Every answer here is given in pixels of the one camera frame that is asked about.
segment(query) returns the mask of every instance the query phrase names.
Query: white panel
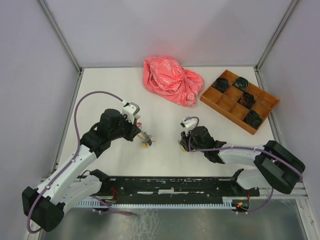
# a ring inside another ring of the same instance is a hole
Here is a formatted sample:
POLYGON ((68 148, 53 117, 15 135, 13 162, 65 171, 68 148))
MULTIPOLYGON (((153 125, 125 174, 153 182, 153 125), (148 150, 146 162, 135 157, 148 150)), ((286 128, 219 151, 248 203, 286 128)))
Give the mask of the white panel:
POLYGON ((22 191, 49 173, 77 73, 35 0, 0 2, 0 232, 26 229, 22 191))
POLYGON ((263 75, 280 98, 275 109, 285 145, 306 165, 304 183, 320 223, 320 1, 301 1, 268 58, 263 75))
MULTIPOLYGON (((188 67, 204 79, 205 91, 223 73, 225 67, 188 67)), ((257 85, 253 67, 228 67, 257 85)), ((138 137, 133 142, 118 139, 111 143, 87 169, 99 169, 110 176, 232 176, 240 164, 219 164, 207 160, 201 152, 182 152, 178 141, 183 128, 182 119, 198 116, 200 126, 206 126, 215 140, 233 144, 256 146, 273 139, 269 121, 265 121, 255 135, 251 135, 217 111, 198 100, 193 107, 182 107, 145 89, 142 83, 143 69, 140 67, 87 68, 84 70, 77 101, 83 95, 96 91, 109 91, 122 99, 139 105, 142 128, 151 134, 155 142, 151 147, 142 147, 138 137)), ((95 94, 86 98, 77 112, 80 135, 89 131, 99 121, 105 109, 121 110, 117 99, 95 94)), ((61 166, 77 146, 74 121, 70 121, 59 165, 61 166)))
POLYGON ((290 0, 47 0, 82 67, 255 65, 290 0))

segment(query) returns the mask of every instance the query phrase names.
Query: white table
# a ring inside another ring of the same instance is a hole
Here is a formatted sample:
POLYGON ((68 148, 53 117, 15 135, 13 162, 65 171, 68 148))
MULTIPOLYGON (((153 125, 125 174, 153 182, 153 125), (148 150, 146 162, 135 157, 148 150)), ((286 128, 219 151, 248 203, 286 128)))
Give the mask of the white table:
MULTIPOLYGON (((252 67, 186 67, 204 79, 204 90, 226 69, 258 85, 252 67)), ((193 107, 183 107, 147 91, 142 82, 143 68, 86 68, 83 73, 78 100, 92 91, 107 91, 139 105, 142 127, 153 135, 151 147, 143 148, 142 141, 118 139, 87 169, 100 169, 110 176, 232 176, 240 164, 211 163, 203 153, 182 152, 178 140, 182 127, 180 122, 187 116, 198 116, 200 126, 206 126, 215 140, 239 145, 260 145, 273 140, 270 123, 266 120, 255 135, 243 130, 218 112, 201 102, 200 95, 193 107)), ((94 94, 79 107, 77 122, 80 136, 100 120, 105 109, 121 112, 121 103, 106 94, 94 94)), ((59 166, 77 147, 75 126, 72 120, 66 134, 59 166)))

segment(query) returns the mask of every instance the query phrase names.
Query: red plastic bag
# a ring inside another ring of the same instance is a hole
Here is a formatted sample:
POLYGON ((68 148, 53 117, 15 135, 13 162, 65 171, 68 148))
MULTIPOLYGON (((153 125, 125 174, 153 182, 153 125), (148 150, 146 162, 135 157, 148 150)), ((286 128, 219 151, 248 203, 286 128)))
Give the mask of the red plastic bag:
POLYGON ((168 56, 144 60, 143 84, 148 91, 184 107, 195 105, 197 94, 204 88, 199 74, 168 56))

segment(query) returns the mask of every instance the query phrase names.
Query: brown compartment organizer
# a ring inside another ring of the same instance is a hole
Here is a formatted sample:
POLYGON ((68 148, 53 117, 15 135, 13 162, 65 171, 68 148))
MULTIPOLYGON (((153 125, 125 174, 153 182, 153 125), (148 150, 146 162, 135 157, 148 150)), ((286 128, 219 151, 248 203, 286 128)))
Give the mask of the brown compartment organizer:
POLYGON ((249 83, 249 87, 245 90, 245 92, 254 96, 255 104, 251 107, 251 109, 246 108, 238 103, 238 100, 242 97, 244 92, 232 86, 238 77, 239 76, 233 72, 225 70, 219 76, 219 78, 228 80, 230 85, 228 89, 224 93, 221 93, 212 87, 212 83, 210 87, 201 95, 200 100, 247 132, 254 135, 262 123, 267 119, 271 111, 278 104, 279 99, 255 86, 254 84, 249 83), (250 110, 258 113, 262 119, 261 124, 256 129, 244 122, 244 118, 247 116, 250 110))

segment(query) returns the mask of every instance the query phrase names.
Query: wall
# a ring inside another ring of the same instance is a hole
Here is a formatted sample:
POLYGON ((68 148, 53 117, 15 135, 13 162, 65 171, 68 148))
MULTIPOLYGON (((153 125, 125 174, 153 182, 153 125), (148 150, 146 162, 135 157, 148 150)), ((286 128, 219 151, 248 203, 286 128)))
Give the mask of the wall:
POLYGON ((285 145, 306 165, 304 183, 320 223, 320 1, 303 0, 262 69, 285 145))
POLYGON ((0 33, 0 232, 20 240, 22 191, 50 171, 77 72, 35 0, 2 0, 0 33))
POLYGON ((82 67, 255 65, 291 0, 47 0, 82 67))

